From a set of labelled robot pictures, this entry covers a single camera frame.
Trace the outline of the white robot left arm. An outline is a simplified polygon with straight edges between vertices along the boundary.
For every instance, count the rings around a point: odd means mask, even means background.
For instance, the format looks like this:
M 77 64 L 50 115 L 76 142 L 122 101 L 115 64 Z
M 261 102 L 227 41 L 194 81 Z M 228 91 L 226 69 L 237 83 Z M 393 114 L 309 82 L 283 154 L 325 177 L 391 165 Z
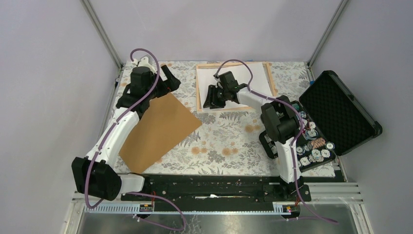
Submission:
M 108 127 L 98 142 L 84 157 L 75 157 L 72 171 L 79 193 L 105 200 L 132 192 L 139 200 L 151 194 L 145 177 L 136 173 L 118 174 L 113 165 L 128 135 L 141 120 L 150 101 L 177 90 L 181 84 L 168 66 L 160 65 L 161 72 L 148 57 L 133 61 L 130 82 L 118 99 Z

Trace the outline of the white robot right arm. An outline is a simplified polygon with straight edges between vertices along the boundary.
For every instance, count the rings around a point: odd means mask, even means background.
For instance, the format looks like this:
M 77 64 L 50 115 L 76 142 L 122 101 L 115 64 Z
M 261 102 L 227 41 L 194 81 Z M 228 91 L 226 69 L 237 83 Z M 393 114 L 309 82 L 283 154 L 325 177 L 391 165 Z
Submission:
M 301 173 L 295 151 L 296 141 L 303 131 L 303 121 L 290 103 L 288 97 L 269 97 L 261 94 L 248 84 L 239 84 L 232 72 L 214 74 L 216 84 L 208 86 L 203 108 L 220 109 L 228 101 L 246 105 L 261 113 L 266 135 L 275 143 L 277 168 L 285 184 L 279 188 L 281 198 L 293 200 L 299 189 L 294 183 Z

